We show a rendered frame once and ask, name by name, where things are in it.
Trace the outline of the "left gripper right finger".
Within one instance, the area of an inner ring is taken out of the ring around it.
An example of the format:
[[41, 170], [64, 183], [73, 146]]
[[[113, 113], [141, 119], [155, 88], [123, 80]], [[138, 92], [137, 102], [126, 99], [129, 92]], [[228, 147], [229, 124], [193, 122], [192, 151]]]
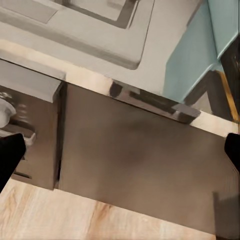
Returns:
[[240, 134], [228, 134], [225, 141], [224, 151], [240, 172]]

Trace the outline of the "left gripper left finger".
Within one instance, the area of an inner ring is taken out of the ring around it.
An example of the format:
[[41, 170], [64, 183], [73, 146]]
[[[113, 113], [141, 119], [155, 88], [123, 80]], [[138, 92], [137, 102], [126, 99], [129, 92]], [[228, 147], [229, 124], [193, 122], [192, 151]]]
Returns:
[[22, 133], [0, 137], [0, 193], [26, 153]]

